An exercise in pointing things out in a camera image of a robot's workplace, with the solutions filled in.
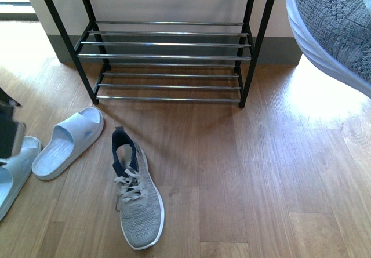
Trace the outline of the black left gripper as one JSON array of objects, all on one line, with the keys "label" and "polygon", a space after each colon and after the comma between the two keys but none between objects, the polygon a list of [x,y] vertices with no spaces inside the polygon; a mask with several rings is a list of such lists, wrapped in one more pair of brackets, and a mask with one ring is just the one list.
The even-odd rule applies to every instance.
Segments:
[{"label": "black left gripper", "polygon": [[20,152],[26,133],[26,125],[13,118],[16,107],[22,105],[1,89],[1,159],[8,159]]}]

